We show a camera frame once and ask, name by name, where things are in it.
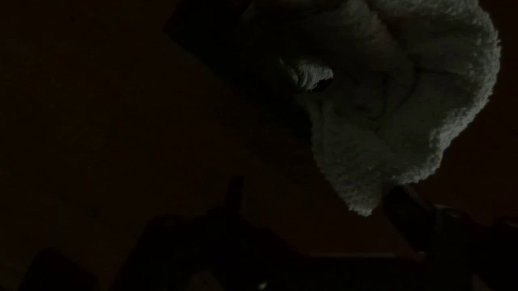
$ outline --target textured fabric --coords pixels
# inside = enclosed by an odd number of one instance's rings
[[[266,19],[264,36],[311,117],[316,164],[363,216],[387,185],[440,167],[499,74],[497,32],[476,0],[345,0]]]

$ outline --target white cloth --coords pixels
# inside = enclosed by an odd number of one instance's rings
[[[316,164],[361,216],[381,204],[384,187],[440,167],[500,67],[497,32],[478,0],[345,0],[262,30],[303,91]]]

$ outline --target dark background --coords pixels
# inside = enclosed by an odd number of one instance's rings
[[[504,43],[495,96],[418,192],[489,222],[518,214],[518,4],[483,4]],[[173,12],[0,0],[0,284],[54,247],[107,287],[147,221],[204,214],[236,174],[245,216],[301,253],[408,255],[382,214],[347,213],[303,141],[162,33]]]

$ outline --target white fabric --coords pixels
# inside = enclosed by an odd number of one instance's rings
[[[316,164],[363,216],[384,187],[440,167],[499,74],[497,32],[478,0],[345,0],[277,25],[280,67],[304,91]]]

